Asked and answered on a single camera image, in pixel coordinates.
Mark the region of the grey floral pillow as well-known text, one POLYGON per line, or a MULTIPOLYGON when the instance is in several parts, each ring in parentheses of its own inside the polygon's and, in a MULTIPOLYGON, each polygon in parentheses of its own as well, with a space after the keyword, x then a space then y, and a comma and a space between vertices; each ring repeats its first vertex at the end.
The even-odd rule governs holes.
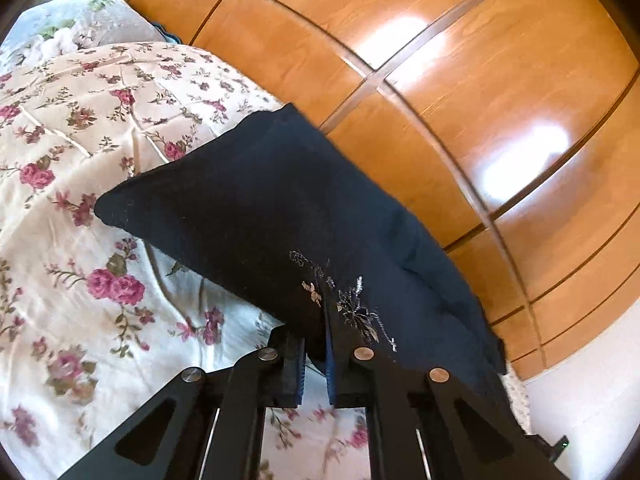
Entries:
POLYGON ((163 41, 125 0, 52 0, 24 11, 1 44, 1 71, 104 44, 163 41))

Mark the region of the floral quilted bedspread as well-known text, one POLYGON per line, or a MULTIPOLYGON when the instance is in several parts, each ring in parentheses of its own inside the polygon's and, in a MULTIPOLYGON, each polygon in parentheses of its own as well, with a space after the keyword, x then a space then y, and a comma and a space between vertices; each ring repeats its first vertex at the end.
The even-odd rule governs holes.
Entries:
MULTIPOLYGON (((112 44, 1 77, 1 444, 27 479, 61 477, 190 366, 221 370, 285 324, 108 226, 117 185, 285 105, 184 44, 112 44)), ((523 384, 502 378, 516 426, 523 384)), ((364 479, 360 408, 312 362, 302 408, 267 417, 264 479, 364 479)))

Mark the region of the dark navy embroidered pant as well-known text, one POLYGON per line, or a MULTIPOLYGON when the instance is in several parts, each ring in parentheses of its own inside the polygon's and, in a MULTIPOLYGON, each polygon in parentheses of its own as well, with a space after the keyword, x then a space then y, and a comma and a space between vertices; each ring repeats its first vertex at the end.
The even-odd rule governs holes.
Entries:
POLYGON ((108 226, 288 324, 323 373, 326 311, 408 370, 448 370, 506 419, 506 352, 423 224, 293 105, 103 194, 108 226))

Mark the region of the glossy wooden wardrobe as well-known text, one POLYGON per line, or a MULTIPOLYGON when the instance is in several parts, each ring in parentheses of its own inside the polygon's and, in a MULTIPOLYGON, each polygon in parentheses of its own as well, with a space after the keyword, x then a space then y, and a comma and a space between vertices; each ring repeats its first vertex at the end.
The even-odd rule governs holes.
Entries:
POLYGON ((613 0, 126 0, 296 104, 532 378, 639 297, 639 39, 613 0))

